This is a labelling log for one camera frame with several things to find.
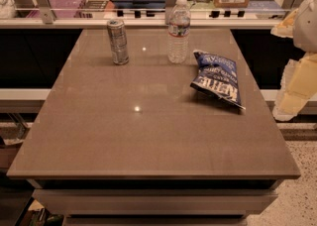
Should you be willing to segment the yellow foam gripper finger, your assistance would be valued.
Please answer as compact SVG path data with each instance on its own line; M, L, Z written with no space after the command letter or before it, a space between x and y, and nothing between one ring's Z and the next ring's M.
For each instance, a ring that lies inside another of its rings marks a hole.
M277 121L289 121L317 93L317 54L290 59L284 68L272 114Z
M275 25L270 33L280 38L292 38L293 26L298 10L291 11L279 24Z

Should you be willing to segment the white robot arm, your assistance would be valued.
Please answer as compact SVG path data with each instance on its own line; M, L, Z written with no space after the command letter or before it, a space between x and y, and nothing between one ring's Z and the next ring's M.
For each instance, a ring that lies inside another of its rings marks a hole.
M317 93L317 0L304 0L270 33L292 38L294 45L305 51L300 60L288 61L274 101L274 119L289 121Z

